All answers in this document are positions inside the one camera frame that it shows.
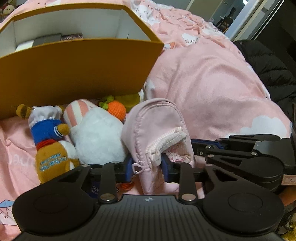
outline white cloud print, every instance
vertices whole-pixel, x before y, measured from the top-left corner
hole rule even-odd
[[[242,127],[239,133],[229,133],[225,137],[254,134],[273,134],[280,138],[288,138],[291,135],[291,129],[287,132],[285,125],[277,117],[269,118],[268,116],[261,115],[253,119],[251,127]]]

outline bed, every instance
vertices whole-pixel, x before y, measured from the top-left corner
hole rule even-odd
[[[51,5],[96,0],[28,0],[13,15]],[[270,100],[259,77],[237,47],[212,23],[190,12],[151,0],[104,0],[124,4],[164,42],[162,54],[143,86],[143,99],[167,98],[184,116],[191,138],[217,139],[232,134],[289,137],[291,122]],[[143,58],[149,54],[140,49]],[[20,231],[12,205],[39,185],[36,147],[28,123],[19,117],[0,121],[0,240]]]

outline pink bag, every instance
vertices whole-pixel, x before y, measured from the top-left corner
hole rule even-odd
[[[194,166],[194,154],[183,116],[167,99],[151,99],[136,105],[127,116],[121,139],[135,163],[144,194],[175,194],[179,184],[165,183],[161,154],[171,161]]]

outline striped hat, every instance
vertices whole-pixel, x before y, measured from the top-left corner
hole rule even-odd
[[[64,112],[65,123],[67,123],[70,128],[80,124],[85,114],[94,107],[97,106],[86,99],[71,102]]]

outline ribbed black surface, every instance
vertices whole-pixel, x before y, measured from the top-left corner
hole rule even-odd
[[[207,223],[197,207],[183,205],[174,196],[150,198],[152,200],[148,196],[124,195],[119,203],[103,205],[89,223],[71,233],[55,237],[37,237],[23,233],[15,240],[282,241],[275,233],[260,237],[231,236]]]

